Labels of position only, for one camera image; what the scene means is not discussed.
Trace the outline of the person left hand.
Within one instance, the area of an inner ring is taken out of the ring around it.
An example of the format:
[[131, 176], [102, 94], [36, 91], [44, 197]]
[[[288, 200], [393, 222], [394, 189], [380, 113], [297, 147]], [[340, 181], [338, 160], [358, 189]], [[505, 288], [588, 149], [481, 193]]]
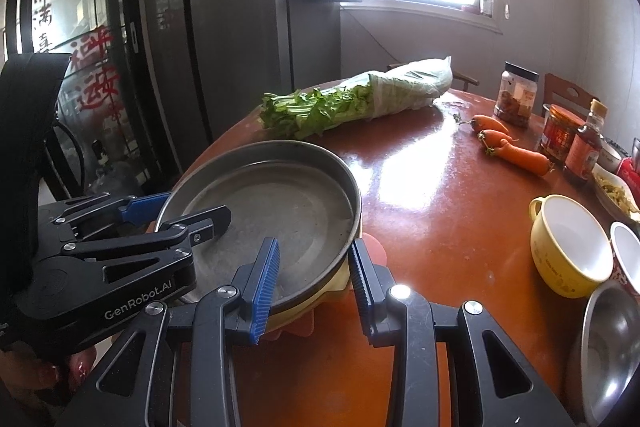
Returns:
[[71, 391], [76, 391], [95, 361], [96, 347], [75, 353], [68, 359], [68, 375], [64, 376], [61, 367], [42, 361], [30, 352], [2, 351], [1, 380], [12, 398], [29, 403], [37, 391], [52, 389], [59, 381], [65, 381]]

